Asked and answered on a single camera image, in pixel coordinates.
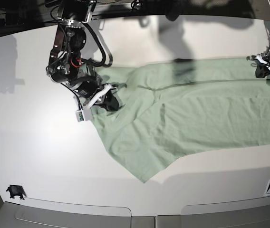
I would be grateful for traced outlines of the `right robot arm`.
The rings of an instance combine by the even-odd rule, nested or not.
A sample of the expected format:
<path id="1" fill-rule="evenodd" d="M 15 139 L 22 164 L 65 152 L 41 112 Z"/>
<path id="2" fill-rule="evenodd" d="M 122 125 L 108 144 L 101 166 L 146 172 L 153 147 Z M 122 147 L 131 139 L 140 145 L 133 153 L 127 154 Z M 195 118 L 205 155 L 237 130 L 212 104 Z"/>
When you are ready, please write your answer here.
<path id="1" fill-rule="evenodd" d="M 52 18 L 58 28 L 46 66 L 49 78 L 71 91 L 79 110 L 99 106 L 109 112 L 118 111 L 120 104 L 113 95 L 117 85 L 103 83 L 95 68 L 106 65 L 106 52 L 97 34 L 89 22 L 97 5 L 95 0 L 62 0 L 55 8 L 56 16 Z M 82 58 L 81 50 L 87 41 L 89 31 L 97 44 L 102 59 Z"/>

